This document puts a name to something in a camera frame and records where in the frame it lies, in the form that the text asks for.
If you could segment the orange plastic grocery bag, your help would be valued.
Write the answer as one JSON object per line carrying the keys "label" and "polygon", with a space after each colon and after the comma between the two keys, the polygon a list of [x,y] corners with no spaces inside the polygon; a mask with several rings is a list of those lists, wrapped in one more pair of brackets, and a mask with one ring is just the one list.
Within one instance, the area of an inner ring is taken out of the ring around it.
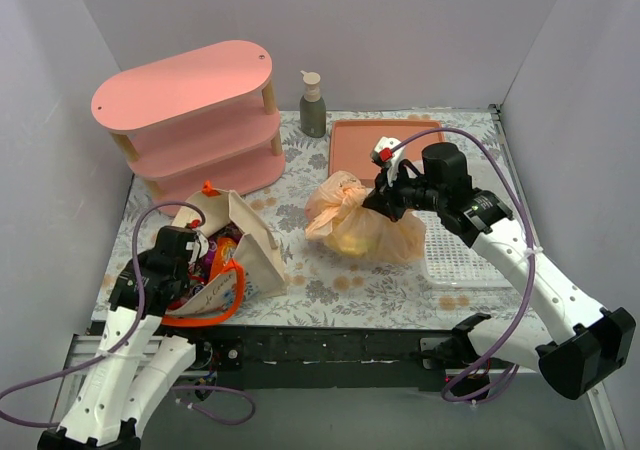
{"label": "orange plastic grocery bag", "polygon": [[351,258],[409,264],[424,258],[426,227],[407,212],[397,222],[363,206],[368,189],[353,174],[338,171],[305,206],[305,237]]}

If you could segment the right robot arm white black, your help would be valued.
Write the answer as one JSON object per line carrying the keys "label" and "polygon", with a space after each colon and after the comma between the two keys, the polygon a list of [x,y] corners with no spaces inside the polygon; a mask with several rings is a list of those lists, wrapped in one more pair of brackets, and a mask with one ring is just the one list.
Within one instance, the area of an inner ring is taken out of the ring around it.
{"label": "right robot arm white black", "polygon": [[399,140],[381,138],[371,153],[380,172],[364,207],[393,222],[410,210],[435,213],[446,230],[502,274],[544,324],[540,332],[520,332],[517,320],[499,322],[477,313],[423,357],[472,369],[497,358],[539,372],[570,400],[622,367],[636,328],[633,316],[623,308],[606,309],[566,277],[534,245],[528,223],[493,192],[474,186],[455,144],[429,145],[421,158],[423,168],[417,170]]}

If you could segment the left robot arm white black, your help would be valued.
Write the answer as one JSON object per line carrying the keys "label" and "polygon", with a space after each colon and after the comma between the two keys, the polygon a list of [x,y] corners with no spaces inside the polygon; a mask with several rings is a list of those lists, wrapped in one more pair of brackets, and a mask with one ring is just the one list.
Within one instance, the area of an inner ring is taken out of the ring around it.
{"label": "left robot arm white black", "polygon": [[152,361],[141,360],[168,307],[189,288],[189,268],[209,249],[189,227],[164,226],[154,246],[134,252],[118,275],[96,351],[76,400],[40,449],[138,449],[152,413],[180,372],[205,368],[211,343],[198,335],[169,336]]}

